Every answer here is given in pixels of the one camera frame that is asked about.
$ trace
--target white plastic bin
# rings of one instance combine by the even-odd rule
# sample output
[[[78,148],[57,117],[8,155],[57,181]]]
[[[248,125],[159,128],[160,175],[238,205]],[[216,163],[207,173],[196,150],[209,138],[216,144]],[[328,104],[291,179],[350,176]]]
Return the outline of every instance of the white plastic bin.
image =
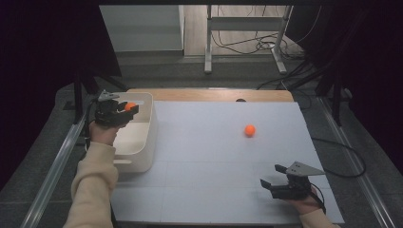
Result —
[[[113,144],[116,147],[115,166],[119,172],[145,172],[154,159],[158,130],[152,95],[129,92],[115,94],[120,96],[115,99],[119,103],[134,102],[139,105],[139,113],[119,130]]]

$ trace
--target hand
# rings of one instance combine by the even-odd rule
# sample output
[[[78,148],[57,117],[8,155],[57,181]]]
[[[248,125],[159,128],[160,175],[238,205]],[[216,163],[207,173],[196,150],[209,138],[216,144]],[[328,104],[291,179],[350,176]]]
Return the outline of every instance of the hand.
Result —
[[[315,195],[317,194],[317,190],[314,187],[312,187],[312,192]],[[317,209],[320,209],[320,206],[317,203],[317,201],[311,196],[308,196],[306,199],[302,200],[288,199],[287,201],[291,203],[299,211],[300,215],[305,215],[313,211],[316,211]]]
[[[119,129],[122,127],[125,127],[125,124],[114,127],[106,127],[96,124],[95,122],[91,122],[89,124],[89,135],[93,142],[112,146]]]

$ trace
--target white tabletop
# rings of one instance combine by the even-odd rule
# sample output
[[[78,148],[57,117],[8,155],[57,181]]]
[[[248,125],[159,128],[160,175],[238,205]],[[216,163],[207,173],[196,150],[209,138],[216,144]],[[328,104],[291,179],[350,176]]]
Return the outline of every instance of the white tabletop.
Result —
[[[281,225],[297,211],[260,186],[287,183],[275,164],[322,169],[297,103],[155,102],[152,167],[121,174],[112,195],[117,220],[172,224]],[[248,138],[243,128],[257,132]],[[326,177],[310,177],[327,215],[344,223]]]

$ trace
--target orange ball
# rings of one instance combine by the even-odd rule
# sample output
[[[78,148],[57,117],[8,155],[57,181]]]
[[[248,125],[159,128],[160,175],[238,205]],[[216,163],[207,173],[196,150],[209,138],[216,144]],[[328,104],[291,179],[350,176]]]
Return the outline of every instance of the orange ball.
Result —
[[[126,105],[125,105],[125,111],[130,111],[130,109],[132,108],[132,107],[134,107],[136,104],[135,103],[127,103]]]
[[[244,132],[246,136],[252,137],[253,135],[255,135],[256,128],[253,125],[248,124],[247,126],[245,126]]]

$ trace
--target white cabinet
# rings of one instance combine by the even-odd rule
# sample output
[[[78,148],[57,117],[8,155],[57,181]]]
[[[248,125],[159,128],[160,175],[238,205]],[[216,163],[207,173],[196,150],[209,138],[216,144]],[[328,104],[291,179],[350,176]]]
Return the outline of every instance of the white cabinet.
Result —
[[[115,52],[183,50],[183,6],[100,6]]]

